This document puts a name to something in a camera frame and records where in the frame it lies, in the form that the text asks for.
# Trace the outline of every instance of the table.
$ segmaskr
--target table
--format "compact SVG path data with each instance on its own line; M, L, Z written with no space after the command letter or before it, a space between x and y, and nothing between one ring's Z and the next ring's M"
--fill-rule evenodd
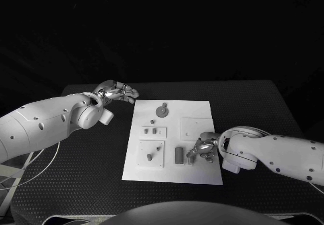
M256 127L272 134L302 138L302 132L271 81L130 83L140 99L210 101L215 131ZM92 91L96 84L69 85L62 96ZM222 169L223 185L121 180L134 105L114 101L115 117L78 130L60 142L53 164L35 181L17 188L11 213L17 225L37 225L52 215L117 215L166 201L207 201L263 214L311 213L324 221L324 195L299 180L281 176L258 162L239 174ZM50 147L22 178L46 167L56 151Z

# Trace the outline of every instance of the white robotic arm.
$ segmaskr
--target white robotic arm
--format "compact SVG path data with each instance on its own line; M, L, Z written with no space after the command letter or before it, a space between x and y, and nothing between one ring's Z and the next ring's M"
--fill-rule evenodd
M235 127L222 134L202 133L187 157L200 154L212 162L215 147L225 158L222 167L230 172L255 169L259 160L275 173L324 185L323 143Z
M98 121L108 124L114 114L104 109L111 100L134 103L138 92L114 80L102 82L94 92L55 97L22 106L0 118L0 163L42 150Z

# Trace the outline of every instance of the white paper sheet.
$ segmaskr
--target white paper sheet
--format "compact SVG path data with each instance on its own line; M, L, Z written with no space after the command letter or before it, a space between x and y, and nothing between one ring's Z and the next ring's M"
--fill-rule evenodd
M167 103L168 115L158 118L155 109L164 102ZM174 148L183 147L184 152L187 152L196 143L196 141L181 141L181 118L212 119L209 101L137 100L122 180L223 185L217 156L213 157L213 163L207 163L197 156L193 166L174 165ZM137 166L138 142L145 140L140 138L141 127L167 128L167 138L157 139L164 141L163 168L151 169ZM204 131L215 132L213 124L209 124Z

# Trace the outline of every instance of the white cable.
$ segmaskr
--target white cable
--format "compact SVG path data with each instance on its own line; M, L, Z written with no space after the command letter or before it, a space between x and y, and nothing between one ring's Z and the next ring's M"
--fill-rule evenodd
M318 189L318 187L312 183L310 183L310 184L324 194L324 192Z
M4 182L4 181L7 181L16 174L19 174L20 173L20 171L32 164L32 162L36 160L36 158L40 156L40 154L42 154L42 152L43 152L43 150L40 151L40 153L36 155L36 157L32 159L32 161L29 162L29 164L11 175L11 176L9 176L6 179L3 179L1 181L0 181L0 184Z
M32 181L32 180L33 180L33 179L45 172L45 170L46 170L47 167L50 166L50 164L52 164L52 162L53 162L53 160L55 160L55 157L56 157L58 152L59 152L59 145L58 145L58 149L56 149L56 153L55 153L55 155L53 155L52 161L49 162L49 165L47 165L46 168L42 170L42 172L40 172L30 180L27 180L24 183L22 183L22 184L19 184L19 185L14 185L14 186L11 186L11 187L9 187L9 188L3 188L3 189L0 189L0 191L1 191L1 190L7 190L7 189L10 189L10 188L14 188L14 187L17 187L17 186L22 186L22 185L24 185L29 181Z

